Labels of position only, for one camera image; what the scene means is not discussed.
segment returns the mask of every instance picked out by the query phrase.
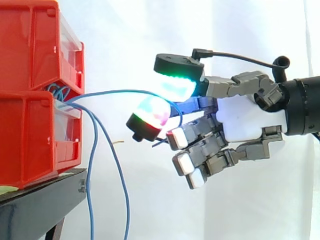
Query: black table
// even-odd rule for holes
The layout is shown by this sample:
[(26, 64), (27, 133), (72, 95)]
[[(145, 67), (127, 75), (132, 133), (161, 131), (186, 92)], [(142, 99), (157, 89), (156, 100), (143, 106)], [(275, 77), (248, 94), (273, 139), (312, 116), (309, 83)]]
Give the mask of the black table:
[(60, 239), (65, 216), (86, 198), (86, 169), (0, 195), (0, 240)]

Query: white backdrop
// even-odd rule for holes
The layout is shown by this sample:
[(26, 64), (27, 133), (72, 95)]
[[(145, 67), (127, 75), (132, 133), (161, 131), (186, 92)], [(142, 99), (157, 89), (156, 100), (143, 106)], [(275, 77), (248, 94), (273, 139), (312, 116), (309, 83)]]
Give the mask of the white backdrop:
[[(85, 43), (86, 92), (152, 89), (158, 53), (190, 55), (193, 48), (242, 54), (266, 62), (291, 60), (289, 79), (312, 74), (320, 62), (316, 1), (302, 0), (60, 0)], [(206, 61), (206, 75), (231, 77), (268, 69), (232, 59)], [(105, 123), (116, 145), (131, 203), (130, 240), (319, 239), (319, 178), (310, 136), (286, 138), (271, 159), (241, 162), (189, 190), (166, 145), (136, 143), (125, 124), (143, 96), (120, 94), (81, 101)], [(85, 117), (82, 167), (93, 128)], [(91, 180), (97, 240), (123, 239), (124, 194), (103, 135)], [(62, 240), (88, 240), (87, 202), (67, 217)]]

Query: blue wire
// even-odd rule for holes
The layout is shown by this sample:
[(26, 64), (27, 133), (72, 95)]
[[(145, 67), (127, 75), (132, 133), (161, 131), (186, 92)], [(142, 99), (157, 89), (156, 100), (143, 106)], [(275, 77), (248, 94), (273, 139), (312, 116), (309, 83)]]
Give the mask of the blue wire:
[(98, 127), (97, 127), (97, 123), (95, 120), (95, 116), (93, 115), (93, 113), (89, 109), (87, 109), (86, 107), (84, 107), (80, 104), (73, 103), (73, 102), (70, 102), (67, 104), (73, 108), (81, 109), (81, 110), (85, 111), (89, 115), (89, 117), (91, 118), (92, 123), (93, 123), (94, 141), (93, 141), (93, 146), (92, 146), (90, 158), (89, 158), (88, 173), (87, 173), (87, 177), (86, 177), (85, 187), (86, 187), (86, 199), (88, 202), (89, 215), (90, 215), (90, 239), (94, 240), (95, 239), (95, 219), (94, 219), (93, 205), (92, 205), (92, 201), (91, 201), (90, 179), (91, 179), (91, 173), (92, 173), (93, 160), (94, 160), (94, 156), (95, 156), (95, 152), (96, 152), (96, 148), (97, 148), (97, 144), (98, 144)]
[(124, 192), (124, 196), (125, 196), (125, 205), (126, 205), (126, 224), (125, 224), (125, 233), (124, 233), (124, 238), (123, 239), (127, 240), (128, 239), (128, 234), (129, 234), (129, 227), (130, 227), (130, 201), (129, 201), (129, 194), (128, 194), (126, 182), (125, 182), (125, 177), (124, 177), (124, 174), (122, 172), (122, 168), (121, 168), (120, 161), (119, 161), (119, 158), (117, 156), (115, 147), (114, 147), (114, 145), (112, 143), (112, 140), (111, 140), (109, 134), (107, 133), (107, 130), (106, 130), (104, 124), (100, 121), (100, 119), (94, 113), (92, 113), (92, 114), (93, 114), (95, 120), (98, 122), (98, 124), (102, 128), (102, 131), (103, 131), (103, 133), (105, 135), (105, 138), (106, 138), (106, 140), (108, 141), (108, 143), (110, 145), (110, 148), (111, 148), (111, 151), (112, 151), (115, 163), (116, 163), (116, 167), (118, 169), (119, 176), (120, 176), (120, 179), (121, 179), (121, 184), (122, 184), (122, 188), (123, 188), (123, 192)]
[[(56, 85), (55, 83), (50, 85), (47, 90), (50, 91), (51, 87), (55, 87), (56, 89), (54, 91), (52, 91), (53, 96), (56, 97), (58, 100), (64, 102), (64, 100), (66, 99), (67, 95), (70, 92), (70, 89), (68, 87), (59, 87), (58, 85)], [(63, 94), (63, 90), (68, 88), (68, 91)], [(78, 108), (78, 109), (82, 109), (85, 112), (88, 113), (88, 115), (90, 116), (92, 123), (93, 123), (93, 127), (94, 127), (94, 143), (92, 146), (92, 150), (91, 150), (91, 154), (90, 154), (90, 159), (89, 159), (89, 166), (88, 166), (88, 174), (87, 174), (87, 180), (86, 180), (86, 189), (87, 189), (87, 201), (88, 201), (88, 208), (89, 208), (89, 215), (90, 215), (90, 239), (94, 240), (94, 212), (93, 212), (93, 207), (92, 207), (92, 201), (91, 201), (91, 191), (90, 191), (90, 179), (91, 179), (91, 172), (92, 172), (92, 164), (93, 164), (93, 158), (94, 158), (94, 154), (97, 148), (97, 142), (98, 142), (98, 129), (97, 129), (97, 123), (95, 121), (98, 122), (98, 124), (100, 125), (107, 141), (108, 144), (110, 145), (118, 172), (119, 172), (119, 176), (121, 179), (121, 184), (122, 184), (122, 188), (123, 188), (123, 192), (124, 192), (124, 196), (125, 196), (125, 204), (126, 204), (126, 225), (125, 225), (125, 234), (124, 234), (124, 240), (128, 239), (128, 235), (129, 235), (129, 228), (130, 228), (130, 200), (129, 200), (129, 194), (128, 194), (128, 190), (127, 190), (127, 186), (126, 186), (126, 182), (125, 182), (125, 178), (122, 172), (122, 168), (120, 165), (120, 161), (119, 158), (117, 156), (116, 150), (113, 146), (112, 140), (105, 128), (105, 126), (103, 125), (103, 123), (99, 120), (99, 118), (94, 115), (94, 113), (92, 113), (89, 109), (87, 109), (86, 107), (79, 105), (77, 103), (73, 103), (76, 100), (82, 99), (82, 98), (87, 98), (87, 97), (93, 97), (93, 96), (99, 96), (99, 95), (106, 95), (106, 94), (116, 94), (116, 93), (140, 93), (140, 94), (148, 94), (148, 95), (152, 95), (155, 97), (159, 97), (162, 98), (164, 100), (166, 100), (171, 106), (173, 106), (175, 108), (175, 110), (178, 112), (179, 116), (180, 116), (180, 121), (179, 121), (179, 126), (182, 125), (183, 122), (183, 113), (180, 111), (178, 105), (174, 102), (171, 102), (161, 96), (159, 96), (158, 94), (155, 94), (153, 92), (150, 91), (145, 91), (145, 90), (135, 90), (135, 89), (124, 89), (124, 90), (110, 90), (110, 91), (102, 91), (102, 92), (94, 92), (94, 93), (87, 93), (84, 95), (80, 95), (77, 97), (74, 97), (70, 100), (68, 100), (67, 102), (65, 102), (66, 104), (74, 107), (74, 108)]]
[(161, 99), (164, 99), (165, 101), (167, 101), (171, 106), (174, 107), (174, 109), (177, 111), (177, 113), (180, 116), (180, 122), (179, 122), (179, 127), (181, 127), (182, 122), (183, 122), (183, 113), (181, 112), (181, 110), (179, 109), (178, 105), (172, 101), (169, 101), (167, 99), (165, 99), (164, 97), (155, 94), (151, 91), (146, 91), (146, 90), (136, 90), (136, 89), (122, 89), (122, 90), (109, 90), (109, 91), (99, 91), (99, 92), (92, 92), (92, 93), (87, 93), (87, 94), (83, 94), (83, 95), (79, 95), (76, 97), (71, 98), (70, 100), (68, 100), (68, 102), (74, 102), (77, 101), (79, 99), (83, 99), (83, 98), (87, 98), (87, 97), (93, 97), (93, 96), (100, 96), (100, 95), (106, 95), (106, 94), (122, 94), (122, 93), (136, 93), (136, 94), (148, 94), (148, 95), (152, 95)]

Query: red storage bin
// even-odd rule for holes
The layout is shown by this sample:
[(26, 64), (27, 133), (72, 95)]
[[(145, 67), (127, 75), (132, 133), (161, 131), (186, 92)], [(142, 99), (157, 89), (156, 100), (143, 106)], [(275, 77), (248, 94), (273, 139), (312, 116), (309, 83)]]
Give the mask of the red storage bin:
[(0, 0), (0, 90), (84, 93), (84, 45), (54, 0)]
[(23, 189), (81, 163), (80, 110), (22, 91), (0, 92), (0, 113), (0, 186)]

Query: led light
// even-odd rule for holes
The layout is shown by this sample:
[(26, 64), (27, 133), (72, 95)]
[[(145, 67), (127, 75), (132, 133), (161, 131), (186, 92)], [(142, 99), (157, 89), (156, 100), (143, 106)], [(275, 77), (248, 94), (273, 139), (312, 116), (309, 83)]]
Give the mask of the led light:
[(178, 149), (184, 149), (188, 147), (188, 140), (184, 130), (181, 127), (173, 129), (171, 133)]
[(191, 174), (195, 170), (195, 167), (188, 153), (183, 153), (181, 155), (178, 155), (177, 161), (180, 165), (183, 175)]
[(133, 113), (156, 129), (162, 129), (170, 117), (170, 112), (170, 104), (164, 99), (149, 96), (140, 103)]
[(188, 78), (157, 74), (154, 92), (172, 102), (184, 102), (195, 91), (196, 83)]
[(202, 175), (202, 172), (199, 168), (196, 168), (194, 172), (186, 176), (186, 180), (191, 189), (197, 189), (202, 187), (206, 181)]

